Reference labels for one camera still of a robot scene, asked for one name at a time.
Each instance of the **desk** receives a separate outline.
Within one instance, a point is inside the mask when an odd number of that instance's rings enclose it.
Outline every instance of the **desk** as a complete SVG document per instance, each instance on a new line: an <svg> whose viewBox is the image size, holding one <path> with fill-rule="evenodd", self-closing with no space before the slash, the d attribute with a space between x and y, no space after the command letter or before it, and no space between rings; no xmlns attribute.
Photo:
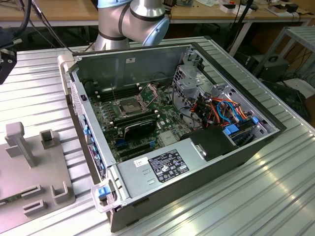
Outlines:
<svg viewBox="0 0 315 236"><path fill-rule="evenodd" d="M161 45L188 42L197 42L213 55L287 130L243 166L114 235L314 235L315 130L214 41L167 39ZM111 235L106 214L94 207L92 178L64 99L57 66L57 56L64 53L65 49L18 53L16 67L0 86L0 142L5 142L1 127L13 119L4 116L8 110L18 114L26 134L50 128L57 131L76 201L2 236ZM217 74L210 66L204 70L211 76ZM222 81L220 76L213 79ZM27 116L25 107L30 111Z"/></svg>
<svg viewBox="0 0 315 236"><path fill-rule="evenodd" d="M98 25L97 10L90 0L36 0L36 3L52 26ZM245 24L230 50L230 55L234 56L252 23L303 22L302 26L307 26L315 18L315 16L311 15L304 15L300 19L292 16L278 17L266 10L267 5L258 6L259 10L245 17ZM23 13L14 3L0 3L0 26L18 27L22 18ZM36 26L43 26L33 14L31 15L31 19ZM218 5L208 7L195 1L193 7L173 7L171 23L232 23L234 19L235 14L224 13L219 9Z"/></svg>

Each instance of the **blue cable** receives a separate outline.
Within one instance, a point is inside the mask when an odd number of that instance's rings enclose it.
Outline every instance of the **blue cable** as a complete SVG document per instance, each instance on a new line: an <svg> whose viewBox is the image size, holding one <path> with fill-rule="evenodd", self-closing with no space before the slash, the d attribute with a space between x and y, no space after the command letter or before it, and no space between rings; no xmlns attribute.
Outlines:
<svg viewBox="0 0 315 236"><path fill-rule="evenodd" d="M220 103L221 103L221 102L219 102L218 105L217 105L217 111L218 111L219 116L220 116L222 119L228 121L228 122L231 124L231 121L230 121L228 118L225 118L225 117L221 114L221 111L220 111L220 109L219 109Z"/></svg>
<svg viewBox="0 0 315 236"><path fill-rule="evenodd" d="M242 117L236 112L236 110L234 109L234 106L232 105L232 103L230 103L230 102L228 102L228 101L222 101L222 102L223 102L223 103L226 103L227 105L229 105L229 106L232 108L232 111L234 112L234 114L235 114L235 116L237 117L238 120L244 120L244 119L242 119ZM231 124L231 121L230 121L228 118L225 118L225 117L221 114L221 111L220 111L220 109L219 109L219 105L220 105L220 103L222 103L222 102L219 102L218 105L217 105L218 114L219 114L219 116L220 116L222 119L228 121L228 122Z"/></svg>

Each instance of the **aluminum table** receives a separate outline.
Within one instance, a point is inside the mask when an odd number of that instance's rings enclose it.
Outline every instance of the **aluminum table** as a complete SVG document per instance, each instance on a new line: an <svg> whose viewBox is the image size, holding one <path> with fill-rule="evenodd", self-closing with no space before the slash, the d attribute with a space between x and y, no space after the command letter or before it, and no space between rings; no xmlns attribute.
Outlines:
<svg viewBox="0 0 315 236"><path fill-rule="evenodd" d="M92 178L63 95L57 56L65 50L20 52L15 69L0 86L0 141L4 141L3 125L12 121L23 122L27 135L48 128L58 131L76 202L4 236L315 234L315 130L214 41L195 37L164 40L162 44L192 41L211 54L287 130L243 166L112 234L106 214L98 213L93 205ZM210 67L205 70L220 82L215 71Z"/></svg>

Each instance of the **blue clip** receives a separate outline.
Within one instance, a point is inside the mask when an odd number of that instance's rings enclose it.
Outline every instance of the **blue clip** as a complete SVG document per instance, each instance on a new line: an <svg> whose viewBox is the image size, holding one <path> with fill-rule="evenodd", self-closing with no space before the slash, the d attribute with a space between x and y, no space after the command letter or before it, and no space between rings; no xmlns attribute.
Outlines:
<svg viewBox="0 0 315 236"><path fill-rule="evenodd" d="M87 134L88 129L89 129L89 127L88 127L88 125L86 124L86 125L84 126L83 133L84 133L84 134Z"/></svg>
<svg viewBox="0 0 315 236"><path fill-rule="evenodd" d="M236 125L231 124L231 125L226 126L224 128L224 131L226 132L227 135L230 135L230 134L233 134L233 133L239 131L239 129L236 127Z"/></svg>
<svg viewBox="0 0 315 236"><path fill-rule="evenodd" d="M252 118L252 121L253 121L255 124L257 124L257 123L259 122L259 120L258 120L257 117L253 117L253 118Z"/></svg>
<svg viewBox="0 0 315 236"><path fill-rule="evenodd" d="M111 191L110 191L110 187L108 185L98 189L99 198L105 197L110 193L111 193Z"/></svg>

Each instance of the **motherboard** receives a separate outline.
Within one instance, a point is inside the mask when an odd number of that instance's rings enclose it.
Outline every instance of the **motherboard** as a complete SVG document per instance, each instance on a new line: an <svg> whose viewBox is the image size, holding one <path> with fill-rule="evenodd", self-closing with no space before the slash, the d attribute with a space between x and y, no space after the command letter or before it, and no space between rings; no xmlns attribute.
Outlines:
<svg viewBox="0 0 315 236"><path fill-rule="evenodd" d="M192 131L174 109L168 86L159 83L97 91L90 103L118 163L173 144Z"/></svg>

